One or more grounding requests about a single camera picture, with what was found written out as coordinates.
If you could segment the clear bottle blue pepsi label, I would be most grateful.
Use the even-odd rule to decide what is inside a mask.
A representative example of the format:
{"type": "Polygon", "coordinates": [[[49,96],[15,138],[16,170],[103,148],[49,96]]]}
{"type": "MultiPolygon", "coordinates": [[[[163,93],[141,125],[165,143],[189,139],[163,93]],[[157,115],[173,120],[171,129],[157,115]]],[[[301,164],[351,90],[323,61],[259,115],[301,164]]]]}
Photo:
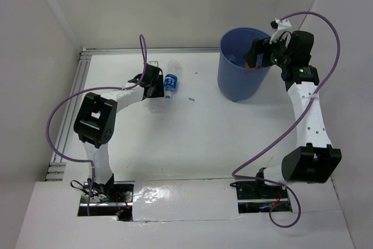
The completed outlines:
{"type": "Polygon", "coordinates": [[[172,98],[178,89],[179,77],[181,74],[181,64],[179,61],[171,60],[168,62],[167,73],[164,77],[164,97],[172,98]]]}

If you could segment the orange juice bottle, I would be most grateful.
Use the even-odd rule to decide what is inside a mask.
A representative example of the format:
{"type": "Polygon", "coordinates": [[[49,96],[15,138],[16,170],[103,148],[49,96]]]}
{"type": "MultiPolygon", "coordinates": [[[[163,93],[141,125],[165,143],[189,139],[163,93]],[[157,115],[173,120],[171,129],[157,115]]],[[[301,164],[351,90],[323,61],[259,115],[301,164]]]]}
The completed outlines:
{"type": "Polygon", "coordinates": [[[249,70],[257,70],[261,68],[261,64],[254,61],[247,61],[245,63],[245,68],[249,70]]]}

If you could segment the clear crushed plastic bottle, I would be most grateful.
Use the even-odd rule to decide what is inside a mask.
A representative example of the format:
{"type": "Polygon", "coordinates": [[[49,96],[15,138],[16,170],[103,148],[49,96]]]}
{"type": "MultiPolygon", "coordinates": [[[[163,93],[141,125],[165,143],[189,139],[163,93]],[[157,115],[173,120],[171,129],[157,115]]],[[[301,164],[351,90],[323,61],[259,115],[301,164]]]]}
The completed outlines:
{"type": "Polygon", "coordinates": [[[152,114],[162,113],[164,111],[164,98],[158,97],[149,100],[149,111],[152,114]]]}

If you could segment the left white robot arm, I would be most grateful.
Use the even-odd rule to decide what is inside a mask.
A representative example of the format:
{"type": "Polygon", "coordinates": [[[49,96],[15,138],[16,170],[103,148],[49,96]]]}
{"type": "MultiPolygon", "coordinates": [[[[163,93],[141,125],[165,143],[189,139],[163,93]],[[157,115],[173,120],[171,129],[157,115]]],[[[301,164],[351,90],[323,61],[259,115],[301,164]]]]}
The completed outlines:
{"type": "Polygon", "coordinates": [[[73,130],[92,166],[87,182],[99,200],[107,202],[115,195],[108,143],[114,134],[117,113],[145,99],[159,97],[164,97],[163,71],[152,64],[147,64],[144,73],[136,75],[123,87],[103,94],[89,92],[85,95],[73,130]]]}

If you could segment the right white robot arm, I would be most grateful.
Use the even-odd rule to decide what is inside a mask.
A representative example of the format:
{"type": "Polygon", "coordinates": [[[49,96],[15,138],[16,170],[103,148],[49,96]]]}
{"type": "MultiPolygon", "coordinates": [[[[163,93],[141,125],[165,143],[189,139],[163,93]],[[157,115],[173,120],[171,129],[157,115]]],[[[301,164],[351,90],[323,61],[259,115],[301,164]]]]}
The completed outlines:
{"type": "Polygon", "coordinates": [[[326,132],[316,91],[320,86],[318,71],[309,64],[314,44],[313,34],[294,31],[290,41],[269,38],[256,39],[244,55],[248,67],[253,67],[259,55],[264,66],[276,65],[281,69],[298,121],[297,147],[286,155],[280,165],[264,167],[254,184],[255,193],[268,197],[276,184],[325,183],[342,159],[340,149],[334,148],[326,132]]]}

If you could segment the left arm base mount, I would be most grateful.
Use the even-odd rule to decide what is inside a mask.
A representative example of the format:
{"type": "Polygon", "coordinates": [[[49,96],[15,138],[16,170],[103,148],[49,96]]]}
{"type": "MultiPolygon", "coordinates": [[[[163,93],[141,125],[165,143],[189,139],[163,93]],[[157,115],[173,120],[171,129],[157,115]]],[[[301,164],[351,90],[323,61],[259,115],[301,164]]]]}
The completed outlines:
{"type": "Polygon", "coordinates": [[[78,216],[86,217],[89,205],[89,216],[114,216],[117,221],[132,221],[134,182],[115,182],[110,195],[99,194],[93,191],[89,198],[89,185],[77,180],[70,182],[72,188],[80,191],[78,216]]]}

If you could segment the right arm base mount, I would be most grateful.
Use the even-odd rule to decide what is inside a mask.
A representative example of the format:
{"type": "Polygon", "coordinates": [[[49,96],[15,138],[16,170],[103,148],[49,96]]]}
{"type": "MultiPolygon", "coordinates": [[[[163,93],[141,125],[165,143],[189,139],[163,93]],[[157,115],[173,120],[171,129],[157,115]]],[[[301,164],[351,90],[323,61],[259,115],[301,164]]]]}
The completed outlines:
{"type": "Polygon", "coordinates": [[[254,180],[230,183],[237,194],[238,213],[268,213],[277,205],[274,212],[291,212],[288,193],[282,187],[268,186],[254,180]]]}

